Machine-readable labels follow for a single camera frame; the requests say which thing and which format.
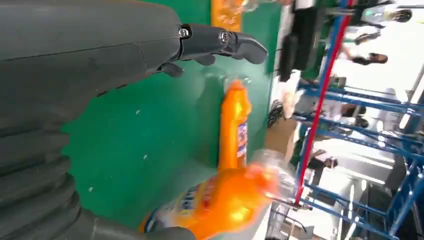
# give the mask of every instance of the orange bottle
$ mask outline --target orange bottle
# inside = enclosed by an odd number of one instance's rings
[[[248,227],[277,195],[279,175],[275,167],[253,163],[228,168],[189,188],[175,201],[154,210],[141,224],[140,232],[165,227],[184,227],[197,240]]]
[[[211,0],[211,25],[230,32],[242,31],[243,0]]]
[[[236,79],[228,88],[221,105],[218,170],[246,166],[248,116],[252,111],[248,90]]]

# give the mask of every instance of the blue shelving rack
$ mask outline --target blue shelving rack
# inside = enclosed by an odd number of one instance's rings
[[[296,118],[302,121],[303,123],[311,123],[313,119],[313,117],[310,115],[304,115],[299,113],[296,114]],[[424,155],[422,153],[423,142],[416,140],[412,137],[384,134],[381,132],[376,132],[361,127],[348,125],[342,122],[335,122],[324,118],[320,119],[320,123],[326,124],[327,127],[330,128],[330,130],[318,129],[316,132],[317,134],[329,136],[332,138],[403,156],[409,160],[408,170],[406,172],[405,179],[400,185],[396,195],[393,197],[389,208],[385,212],[361,204],[357,201],[351,202],[345,197],[342,197],[338,194],[307,183],[304,183],[305,187],[312,189],[314,195],[324,194],[330,198],[335,199],[344,208],[347,208],[349,204],[352,204],[353,208],[357,209],[358,211],[363,210],[365,214],[362,215],[364,215],[365,217],[353,215],[353,217],[348,218],[330,208],[315,203],[314,200],[310,201],[308,199],[302,198],[301,201],[304,204],[323,210],[334,216],[340,217],[345,221],[348,221],[352,224],[356,224],[358,227],[362,227],[368,231],[379,234],[388,239],[398,239],[396,237],[396,233],[399,227],[401,226],[403,220],[405,219],[411,207],[413,206],[413,203],[415,202],[417,197],[420,196],[422,190],[424,189]],[[367,142],[366,140],[350,137],[344,134],[340,134],[335,130],[331,130],[337,127],[352,130],[353,132],[360,133],[370,139],[383,142],[384,144]],[[302,125],[301,132],[307,134],[307,128],[308,127],[306,125]],[[387,141],[379,140],[379,136],[384,137],[384,139]],[[380,216],[384,221],[384,228],[377,228],[376,226],[370,224],[367,219],[369,215]]]
[[[318,85],[301,84],[299,85],[299,89],[305,89],[305,94],[307,96],[320,96],[320,90]],[[357,93],[339,88],[329,88],[325,94],[325,98],[328,100],[335,100],[347,104],[361,105],[364,107],[380,109],[393,113],[409,114],[412,116],[424,117],[424,112],[420,112],[420,110],[422,110],[424,107],[422,104],[401,102],[396,99],[381,96]]]

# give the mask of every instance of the green tabletop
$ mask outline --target green tabletop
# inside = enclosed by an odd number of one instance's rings
[[[156,0],[183,23],[210,23],[208,0]],[[153,208],[216,172],[220,104],[226,76],[249,77],[248,155],[264,144],[280,6],[265,4],[244,16],[243,30],[270,51],[270,62],[218,57],[204,67],[179,62],[181,78],[161,73],[91,101],[64,127],[71,142],[71,173],[82,204],[136,228]]]

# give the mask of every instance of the robotic hand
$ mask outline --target robotic hand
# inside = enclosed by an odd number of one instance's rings
[[[135,0],[3,0],[0,22],[0,239],[193,239],[181,228],[138,234],[82,209],[61,126],[110,89],[181,76],[175,61],[260,64],[267,50]]]

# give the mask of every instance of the orange detergent bottle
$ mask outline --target orange detergent bottle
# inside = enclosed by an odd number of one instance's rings
[[[198,240],[240,231],[271,203],[267,196],[278,195],[280,179],[275,166],[257,161],[243,168],[222,169],[209,180],[189,188],[176,200],[154,210],[139,231],[184,227]]]
[[[246,166],[248,116],[252,111],[248,91],[236,79],[227,89],[221,105],[218,170]]]

